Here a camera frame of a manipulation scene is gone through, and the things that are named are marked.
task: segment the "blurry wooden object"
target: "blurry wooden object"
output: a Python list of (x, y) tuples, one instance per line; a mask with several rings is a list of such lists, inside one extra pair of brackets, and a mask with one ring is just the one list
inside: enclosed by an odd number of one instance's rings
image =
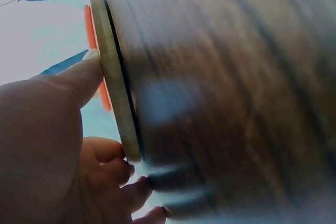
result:
[(332, 223), (335, 0), (107, 0), (177, 223)]

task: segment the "skin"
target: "skin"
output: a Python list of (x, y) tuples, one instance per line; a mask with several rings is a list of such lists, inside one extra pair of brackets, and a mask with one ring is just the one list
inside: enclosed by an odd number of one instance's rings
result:
[(117, 141), (82, 136), (80, 108), (102, 81), (99, 55), (57, 76), (0, 86), (0, 223), (165, 223), (132, 220), (150, 196)]

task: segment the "wooden disc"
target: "wooden disc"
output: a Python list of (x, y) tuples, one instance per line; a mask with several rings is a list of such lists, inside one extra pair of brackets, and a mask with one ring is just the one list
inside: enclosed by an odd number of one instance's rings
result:
[(91, 10), (97, 49), (99, 50), (120, 139), (127, 160), (130, 163), (138, 163), (140, 161), (140, 151), (137, 134), (104, 0), (92, 0)]

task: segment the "blue object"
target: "blue object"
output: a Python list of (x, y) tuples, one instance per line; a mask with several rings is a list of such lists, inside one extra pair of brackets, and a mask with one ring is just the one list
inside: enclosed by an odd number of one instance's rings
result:
[(52, 67), (48, 68), (47, 70), (43, 71), (41, 74), (58, 74), (67, 68), (71, 67), (72, 65), (80, 62), (84, 55), (87, 53), (88, 49), (80, 52), (79, 54), (72, 56), (69, 59), (66, 59), (56, 65), (53, 65)]

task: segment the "orange strip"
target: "orange strip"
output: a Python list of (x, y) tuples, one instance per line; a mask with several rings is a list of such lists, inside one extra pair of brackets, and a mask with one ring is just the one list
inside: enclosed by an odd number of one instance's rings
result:
[[(93, 24), (92, 24), (91, 7), (88, 5), (84, 6), (84, 19), (85, 19), (86, 34), (89, 40), (89, 48), (90, 49), (97, 48), (95, 31), (93, 29)], [(105, 111), (107, 112), (111, 111), (112, 106), (109, 101), (105, 79), (103, 79), (103, 82), (99, 86), (99, 94), (100, 94), (100, 101)]]

